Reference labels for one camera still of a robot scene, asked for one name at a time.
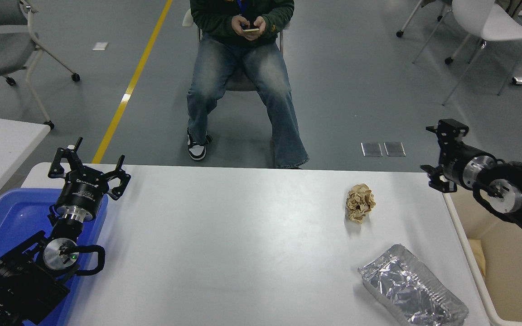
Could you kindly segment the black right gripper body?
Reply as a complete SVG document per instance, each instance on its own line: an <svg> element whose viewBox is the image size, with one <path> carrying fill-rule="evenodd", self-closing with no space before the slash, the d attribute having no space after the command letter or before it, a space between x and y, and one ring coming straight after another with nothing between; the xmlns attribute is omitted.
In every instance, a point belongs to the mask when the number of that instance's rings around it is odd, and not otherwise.
<svg viewBox="0 0 522 326"><path fill-rule="evenodd" d="M480 150L464 143L449 143L444 147L443 155L444 176L471 190L480 172Z"/></svg>

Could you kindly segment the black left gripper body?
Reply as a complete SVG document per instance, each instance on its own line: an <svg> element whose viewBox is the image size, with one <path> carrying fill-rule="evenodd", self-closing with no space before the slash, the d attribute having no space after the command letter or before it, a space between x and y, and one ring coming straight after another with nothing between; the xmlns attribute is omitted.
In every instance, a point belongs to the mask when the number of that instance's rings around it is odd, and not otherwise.
<svg viewBox="0 0 522 326"><path fill-rule="evenodd" d="M100 176L67 173L62 192L55 204L55 211L64 213L67 208L76 206L88 213L97 213L107 192L108 183Z"/></svg>

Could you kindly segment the person's right hand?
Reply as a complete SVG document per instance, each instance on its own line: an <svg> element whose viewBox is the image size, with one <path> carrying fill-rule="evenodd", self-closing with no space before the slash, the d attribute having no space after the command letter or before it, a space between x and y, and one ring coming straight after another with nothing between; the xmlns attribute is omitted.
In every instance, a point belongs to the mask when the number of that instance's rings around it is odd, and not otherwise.
<svg viewBox="0 0 522 326"><path fill-rule="evenodd" d="M249 32L245 31L249 28L249 21L244 16L233 16L231 20L231 26L236 35L240 35L245 38L249 36Z"/></svg>

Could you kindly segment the person's left hand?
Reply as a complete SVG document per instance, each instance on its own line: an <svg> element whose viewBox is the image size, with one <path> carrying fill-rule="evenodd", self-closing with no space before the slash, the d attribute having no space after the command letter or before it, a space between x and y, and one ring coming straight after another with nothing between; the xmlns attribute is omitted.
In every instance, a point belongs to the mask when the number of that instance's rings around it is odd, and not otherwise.
<svg viewBox="0 0 522 326"><path fill-rule="evenodd" d="M246 37L248 41L254 41L259 39L263 35L266 29L266 22L262 16L258 16L252 23L249 23L249 28L246 32L249 32L249 36Z"/></svg>

